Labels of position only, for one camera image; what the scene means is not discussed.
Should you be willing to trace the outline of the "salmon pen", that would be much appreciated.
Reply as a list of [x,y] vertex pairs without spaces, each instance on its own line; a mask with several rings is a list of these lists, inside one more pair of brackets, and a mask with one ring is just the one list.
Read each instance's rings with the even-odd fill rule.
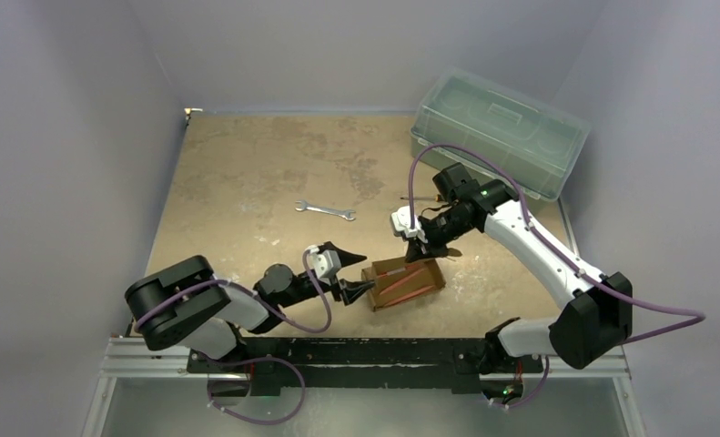
[[391,306],[395,306],[395,305],[401,304],[401,303],[403,303],[403,302],[405,302],[405,301],[418,298],[418,297],[421,296],[421,295],[426,295],[426,294],[428,294],[428,293],[430,293],[430,292],[432,292],[432,291],[434,291],[434,290],[435,290],[435,288],[434,288],[433,286],[421,287],[421,288],[419,288],[419,289],[417,289],[417,290],[411,291],[411,292],[409,292],[409,293],[407,293],[407,294],[405,294],[405,295],[403,295],[403,296],[400,296],[400,297],[398,297],[398,298],[396,298],[396,299],[389,300],[388,302],[386,302],[386,303],[383,305],[383,308],[387,308],[387,307],[391,307]]
[[427,273],[425,269],[417,269],[401,279],[394,280],[389,286],[382,289],[379,292],[379,295],[387,299],[403,296],[411,291],[421,288],[426,280],[426,277]]

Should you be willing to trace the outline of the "brown cardboard box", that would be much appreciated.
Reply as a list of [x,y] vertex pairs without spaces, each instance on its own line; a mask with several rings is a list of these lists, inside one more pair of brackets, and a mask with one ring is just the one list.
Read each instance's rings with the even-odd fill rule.
[[373,311],[438,293],[446,285],[435,259],[413,263],[407,263],[404,257],[374,261],[361,271],[361,277],[374,281],[374,287],[367,292]]

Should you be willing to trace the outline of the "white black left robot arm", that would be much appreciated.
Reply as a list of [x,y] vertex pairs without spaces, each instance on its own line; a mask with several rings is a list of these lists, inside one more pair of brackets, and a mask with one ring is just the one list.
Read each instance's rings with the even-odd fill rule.
[[[219,278],[208,259],[196,255],[132,284],[124,294],[132,328],[152,351],[181,345],[208,356],[221,371],[233,372],[245,360],[240,333],[260,335],[280,324],[307,333],[330,327],[333,301],[353,304],[375,286],[374,280],[342,279],[342,269],[366,260],[326,241],[307,247],[303,272],[281,263],[269,266],[252,288]],[[326,319],[309,326],[287,316],[287,307],[318,299]]]

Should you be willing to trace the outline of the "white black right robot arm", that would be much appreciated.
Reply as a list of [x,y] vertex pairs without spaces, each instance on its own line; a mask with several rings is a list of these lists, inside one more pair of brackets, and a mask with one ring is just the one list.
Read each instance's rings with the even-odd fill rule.
[[444,258],[449,243],[477,230],[508,249],[561,311],[549,319],[512,318],[489,330],[481,358],[486,371],[505,371],[530,355],[557,356],[581,370],[631,336],[633,287],[625,275],[607,276],[576,259],[500,180],[480,184],[454,164],[433,182],[447,200],[442,213],[425,218],[401,207],[390,215],[393,233],[408,244],[407,262]]

